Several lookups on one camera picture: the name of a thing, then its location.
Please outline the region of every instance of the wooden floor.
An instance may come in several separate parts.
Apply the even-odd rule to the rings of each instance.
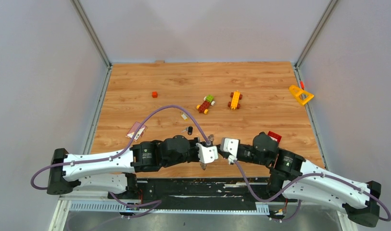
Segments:
[[[116,64],[113,66],[92,153],[122,149],[125,135],[134,124],[149,113],[169,104],[191,111],[215,143],[222,137],[240,139],[251,144],[259,132],[273,131],[283,136],[280,147],[300,154],[323,166],[305,108],[292,97],[288,88],[296,83],[289,62],[253,63],[165,63]],[[227,105],[230,93],[243,95],[241,108],[231,111]],[[157,91],[158,98],[151,92]],[[216,105],[209,114],[199,114],[196,105],[204,96],[214,96]],[[174,135],[192,139],[201,136],[194,127],[192,136],[181,133],[192,125],[184,121],[177,109],[167,109],[153,116],[140,141],[164,140]],[[247,176],[268,176],[264,166],[241,164]],[[199,163],[183,163],[159,172],[138,173],[138,177],[240,177],[236,166],[221,156],[202,170]]]

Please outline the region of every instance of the wooden surface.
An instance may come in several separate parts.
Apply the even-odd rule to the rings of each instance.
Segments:
[[[296,83],[289,62],[253,63],[157,63],[116,64],[113,66],[101,116],[93,142],[92,153],[123,148],[125,135],[157,108],[169,104],[183,106],[197,119],[206,135],[214,134],[215,143],[222,137],[240,139],[251,144],[259,132],[273,131],[282,137],[280,147],[300,154],[323,166],[305,108],[300,106],[288,88]],[[241,108],[231,111],[230,93],[243,95]],[[158,98],[151,92],[157,91]],[[209,114],[199,114],[196,105],[204,96],[214,96],[216,105]],[[166,109],[147,123],[144,136],[138,140],[164,140],[174,135],[189,139],[199,136],[181,133],[193,125],[184,121],[177,109]],[[268,176],[264,166],[241,164],[247,176]],[[159,172],[138,173],[138,177],[240,177],[236,166],[221,156],[202,170],[199,163],[183,163]]]

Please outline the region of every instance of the perforated metal strip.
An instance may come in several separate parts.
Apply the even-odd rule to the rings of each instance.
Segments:
[[[69,211],[96,211],[96,212],[144,212],[147,209],[131,209],[116,201],[72,201]],[[268,215],[269,206],[256,204],[256,210],[188,210],[188,209],[155,209],[153,213],[180,213],[180,214],[241,214],[241,215]]]

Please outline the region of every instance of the yellow triangular object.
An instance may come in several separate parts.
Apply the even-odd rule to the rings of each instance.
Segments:
[[[293,97],[297,100],[297,102],[300,103],[301,106],[304,106],[306,103],[308,103],[312,98],[314,98],[314,95],[297,87],[297,86],[294,86],[294,85],[291,85],[289,87],[289,91],[290,93],[293,95]],[[306,95],[306,98],[304,100],[300,99],[300,96],[302,94],[305,94]]]

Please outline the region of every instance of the red and green toy car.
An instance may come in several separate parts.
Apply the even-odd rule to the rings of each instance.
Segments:
[[[197,109],[200,113],[208,114],[208,108],[210,105],[215,105],[214,97],[212,95],[205,96],[204,102],[201,105],[197,105]]]

